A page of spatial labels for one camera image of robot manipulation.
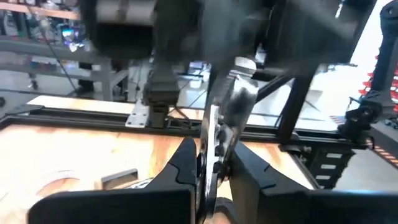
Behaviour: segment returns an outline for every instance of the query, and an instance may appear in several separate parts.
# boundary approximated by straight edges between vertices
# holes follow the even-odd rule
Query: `black plastic part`
[[[398,195],[381,192],[299,190],[268,194],[262,191],[257,223],[371,224],[398,221]]]
[[[380,121],[371,126],[370,135],[374,137],[377,146],[398,158],[398,131]]]
[[[6,99],[4,97],[0,97],[0,108],[2,108],[4,105],[6,105]]]
[[[20,105],[15,107],[13,110],[8,111],[6,115],[13,115],[13,114],[22,114],[22,113],[30,113],[33,111],[38,111],[43,109],[44,106],[41,105]]]
[[[149,126],[165,128],[170,106],[177,104],[180,95],[177,77],[171,66],[157,65],[150,72],[144,88],[144,103],[150,106]]]
[[[275,76],[273,74],[268,74],[268,73],[264,73],[264,72],[255,72],[253,74],[253,76],[251,77],[251,79],[258,80],[258,81],[264,81],[264,82],[270,82],[275,77],[277,77],[277,76]]]
[[[394,114],[390,88],[398,63],[398,1],[391,1],[380,12],[383,40],[370,91],[360,101],[358,109],[346,112],[346,121],[338,127],[352,141],[365,141],[370,124],[388,119]]]
[[[223,213],[230,224],[238,224],[238,215],[236,214],[236,209],[234,207],[233,201],[228,198],[218,197],[216,200],[216,207],[214,213]]]
[[[62,192],[38,201],[29,224],[168,223],[194,224],[195,189],[165,185],[158,189]]]
[[[29,223],[194,224],[196,168],[195,142],[187,138],[144,189],[51,195],[30,209]]]
[[[295,154],[293,154],[291,156],[292,156],[292,160],[294,161],[294,163],[297,165],[297,167],[300,169],[300,171],[304,174],[304,176],[310,182],[310,184],[312,185],[314,190],[321,189],[321,186],[319,186],[319,184],[318,184],[317,180],[315,180],[313,174],[311,174],[311,172],[305,167],[305,165],[303,164],[300,157]]]
[[[386,4],[380,12],[383,40],[373,72],[372,90],[389,90],[394,80],[394,72],[398,62],[398,1]]]
[[[300,184],[277,172],[244,144],[239,142],[231,157],[229,184],[239,223],[267,223],[257,219],[261,191],[303,190]]]
[[[301,155],[303,151],[302,146],[296,146],[296,145],[279,144],[278,148],[281,152],[288,152],[294,155]]]

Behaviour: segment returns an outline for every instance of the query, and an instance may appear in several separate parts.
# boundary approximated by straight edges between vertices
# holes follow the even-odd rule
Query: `metal rod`
[[[277,134],[282,139],[290,139],[299,118],[307,93],[310,89],[313,75],[296,78],[292,90],[287,98],[284,109],[281,112],[280,124]]]
[[[210,74],[209,74],[209,82],[207,85],[206,104],[205,105],[207,105],[207,100],[209,98],[210,90],[213,87],[213,83],[216,80],[217,74],[218,74],[218,71],[216,70],[216,68],[214,66],[211,67]]]
[[[4,119],[0,119],[0,130],[10,124],[50,125],[68,128],[99,129],[105,131],[117,131],[140,134],[163,134],[168,136],[181,136],[199,138],[200,130],[185,129],[180,122],[170,120],[167,128],[127,128],[125,122],[128,114],[106,113],[96,111],[66,110],[58,108],[42,108],[31,111],[28,115],[11,113]],[[201,121],[191,120],[193,126],[201,124]],[[241,135],[241,141],[256,141],[269,143],[283,143],[305,145],[313,147],[338,147],[345,149],[366,149],[366,144],[356,144],[343,139],[337,132],[310,131],[297,129],[299,139],[282,139],[276,135],[277,129],[272,126],[247,125]]]
[[[275,92],[281,86],[285,85],[292,78],[285,76],[275,77],[269,82],[266,86],[259,89],[259,93],[257,95],[256,103],[260,102],[265,97],[269,96],[271,93]]]

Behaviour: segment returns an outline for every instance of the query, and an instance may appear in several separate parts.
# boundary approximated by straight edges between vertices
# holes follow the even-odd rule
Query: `small metal block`
[[[126,121],[126,127],[129,128],[144,128],[149,117],[149,106],[142,103],[142,100],[137,100],[136,107],[131,112]]]

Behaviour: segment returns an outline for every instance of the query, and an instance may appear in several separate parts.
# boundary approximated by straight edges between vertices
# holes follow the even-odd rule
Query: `shelf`
[[[16,65],[10,63],[0,63],[0,70],[7,70],[7,71],[14,71],[14,72],[24,72],[24,73],[31,73],[31,74],[39,74],[39,75],[49,75],[54,77],[62,77],[66,78],[67,76],[61,71],[60,68],[58,69],[44,69],[44,68],[34,68],[28,65]],[[65,68],[68,72],[70,78],[80,79],[80,80],[91,80],[94,82],[100,81],[99,77],[95,75],[90,75],[87,71],[77,71],[76,69]],[[85,75],[72,75],[73,73],[81,72],[85,73]]]
[[[108,58],[101,57],[93,52],[86,52],[84,49],[71,52],[70,49],[65,46],[51,45],[51,47],[56,57],[59,59],[75,60],[92,64],[102,64],[106,60],[109,61]],[[54,54],[47,44],[21,38],[0,37],[0,51],[54,58]]]
[[[39,15],[44,15],[44,16],[49,16],[49,17],[57,17],[57,18],[63,18],[63,19],[80,20],[80,15],[75,12],[43,9],[41,7],[35,7],[35,6],[29,6],[29,7],[32,9],[32,12],[37,13]],[[24,5],[20,5],[20,4],[11,4],[11,3],[0,2],[0,9],[10,10],[10,11],[14,11],[14,12],[30,13],[28,6],[24,6]]]

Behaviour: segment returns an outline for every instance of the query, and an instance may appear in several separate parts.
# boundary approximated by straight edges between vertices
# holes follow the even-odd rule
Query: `red component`
[[[363,84],[364,86],[366,86],[366,87],[370,88],[370,87],[371,87],[371,84],[372,84],[372,82],[370,82],[370,81],[366,81],[366,82],[362,82],[362,84]]]
[[[391,98],[398,100],[398,93],[396,91],[391,91]]]
[[[359,90],[359,94],[361,94],[361,95],[366,95],[366,93],[367,93],[368,91],[366,91],[366,90]]]

